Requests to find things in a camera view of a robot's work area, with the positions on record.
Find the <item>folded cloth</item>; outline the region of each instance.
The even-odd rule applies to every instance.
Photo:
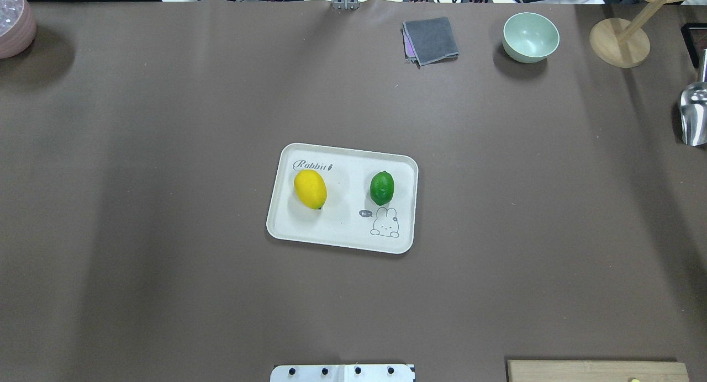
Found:
[[[415,50],[412,49],[412,44],[410,43],[410,37],[407,36],[405,30],[402,32],[402,42],[405,45],[405,57],[410,62],[417,62],[417,56],[415,56]]]
[[[414,57],[420,66],[429,65],[445,58],[459,55],[457,42],[454,41],[452,25],[446,17],[427,20],[409,20],[402,23],[404,40],[409,40]]]

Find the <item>light green bowl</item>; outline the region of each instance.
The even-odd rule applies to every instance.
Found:
[[[503,49],[522,63],[540,62],[560,45],[557,27],[543,15],[521,12],[503,25]]]

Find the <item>metal scoop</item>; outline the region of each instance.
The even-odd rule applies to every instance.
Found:
[[[682,141],[685,145],[699,146],[707,143],[707,50],[702,52],[697,82],[687,86],[680,95]]]

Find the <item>white plate with screws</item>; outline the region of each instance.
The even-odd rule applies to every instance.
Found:
[[[308,208],[295,193],[295,176],[303,169],[324,179],[321,209]],[[391,174],[395,189],[391,201],[379,206],[370,190],[381,171]],[[404,253],[414,238],[417,175],[417,163],[408,156],[292,143],[280,154],[267,231],[283,240]]]
[[[337,364],[277,366],[270,382],[415,382],[414,364]]]

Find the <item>green lime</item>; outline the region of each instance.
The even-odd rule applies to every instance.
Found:
[[[373,202],[382,205],[390,203],[395,191],[395,184],[391,174],[382,171],[371,179],[371,199]]]

